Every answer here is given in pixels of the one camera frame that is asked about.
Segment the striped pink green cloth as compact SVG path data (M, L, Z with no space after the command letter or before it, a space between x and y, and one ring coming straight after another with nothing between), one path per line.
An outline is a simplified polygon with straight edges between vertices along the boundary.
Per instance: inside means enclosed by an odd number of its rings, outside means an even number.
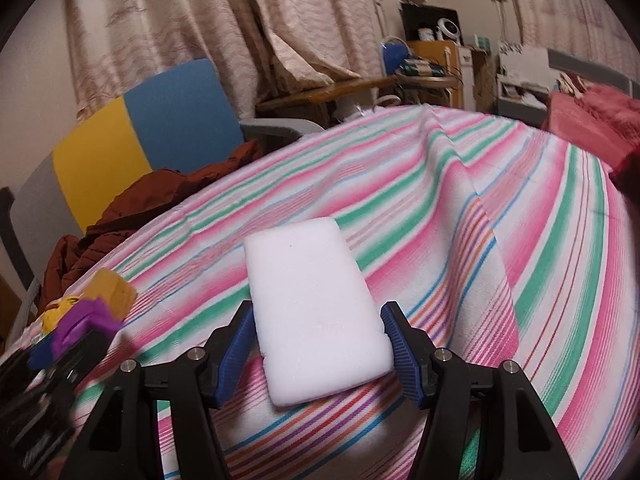
M104 257L138 296L73 427L124 359L169 361L228 322L250 294L250 234L316 217L336 221L378 304L467 361L520 363L578 474L612 474L639 431L638 211L593 154L443 107L308 136Z

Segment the red bed cover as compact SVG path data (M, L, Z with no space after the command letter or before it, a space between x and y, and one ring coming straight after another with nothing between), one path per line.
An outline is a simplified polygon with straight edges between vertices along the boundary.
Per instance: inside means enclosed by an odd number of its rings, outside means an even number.
M597 156L613 185L639 207L639 100L606 84L581 96L550 93L544 130Z

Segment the yellow plush toy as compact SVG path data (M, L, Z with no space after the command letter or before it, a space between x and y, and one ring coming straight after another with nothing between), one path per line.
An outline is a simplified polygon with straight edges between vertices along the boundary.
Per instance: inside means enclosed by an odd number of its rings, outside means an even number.
M80 300L101 299L108 312L117 321L123 321L137 298L137 289L119 274L100 269L80 295L70 295L53 300L40 316L42 332L47 335L55 330L60 319Z

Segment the patterned beige curtain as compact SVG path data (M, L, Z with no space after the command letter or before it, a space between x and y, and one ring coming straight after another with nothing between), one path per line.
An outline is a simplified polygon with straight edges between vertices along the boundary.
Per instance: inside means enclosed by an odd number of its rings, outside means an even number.
M77 116L186 62L213 63L236 116L381 73L366 0L66 0Z

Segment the dark red blanket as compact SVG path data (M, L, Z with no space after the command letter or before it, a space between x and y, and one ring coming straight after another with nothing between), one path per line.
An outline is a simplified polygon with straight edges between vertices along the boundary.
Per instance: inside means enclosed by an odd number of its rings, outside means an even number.
M103 257L149 222L263 154L259 143L251 140L224 162L190 174L163 168L142 176L111 201L84 236L67 234L58 239L36 298L38 311L51 309L53 301L63 297Z

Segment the wooden side table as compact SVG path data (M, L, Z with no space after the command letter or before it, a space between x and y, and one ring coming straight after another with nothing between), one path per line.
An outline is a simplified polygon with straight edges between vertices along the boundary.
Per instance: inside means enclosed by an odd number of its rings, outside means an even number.
M371 89L387 89L395 86L416 86L425 89L448 89L457 88L458 80L454 76L442 77L413 77L404 75L394 75L381 78L358 78L348 81L340 81L321 88L315 88L277 98L270 101L260 102L255 105L256 113L267 113L283 107L299 105L317 105L335 101L343 96L351 96L354 93Z

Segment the white foam block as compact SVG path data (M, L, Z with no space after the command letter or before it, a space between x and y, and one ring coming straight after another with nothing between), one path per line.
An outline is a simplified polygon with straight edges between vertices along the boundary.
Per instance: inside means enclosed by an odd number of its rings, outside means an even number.
M392 370L380 308L334 219L254 233L244 252L273 405L333 396Z

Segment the blue round fan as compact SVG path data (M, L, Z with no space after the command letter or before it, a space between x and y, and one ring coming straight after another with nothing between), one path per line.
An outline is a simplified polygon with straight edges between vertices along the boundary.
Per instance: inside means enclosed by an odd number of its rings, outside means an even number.
M380 43L382 70L385 76L410 76L406 61L411 51L405 40L396 36L387 36Z

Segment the purple toy block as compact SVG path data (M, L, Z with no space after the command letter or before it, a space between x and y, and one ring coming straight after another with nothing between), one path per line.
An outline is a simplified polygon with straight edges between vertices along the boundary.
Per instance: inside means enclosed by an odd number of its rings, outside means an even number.
M97 330L108 341L112 341L121 328L122 320L116 318L102 297L81 298L62 316L53 331L53 359L58 360L92 330Z

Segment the wooden cabinet with clutter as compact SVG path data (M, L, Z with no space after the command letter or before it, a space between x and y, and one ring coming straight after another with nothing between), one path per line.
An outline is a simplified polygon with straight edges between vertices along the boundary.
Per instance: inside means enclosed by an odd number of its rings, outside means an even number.
M492 112L496 102L496 63L490 47L463 38L458 12L441 6L401 3L405 40L419 58L442 66L457 81L451 103L472 112Z

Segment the grey yellow blue chair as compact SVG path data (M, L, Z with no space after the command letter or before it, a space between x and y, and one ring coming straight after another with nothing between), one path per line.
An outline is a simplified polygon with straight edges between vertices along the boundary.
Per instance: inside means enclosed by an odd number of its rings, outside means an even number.
M239 120L212 62L186 62L111 100L55 145L11 205L18 247L42 280L58 240L84 234L145 174L190 174L224 162L250 138L295 141L321 129L307 119Z

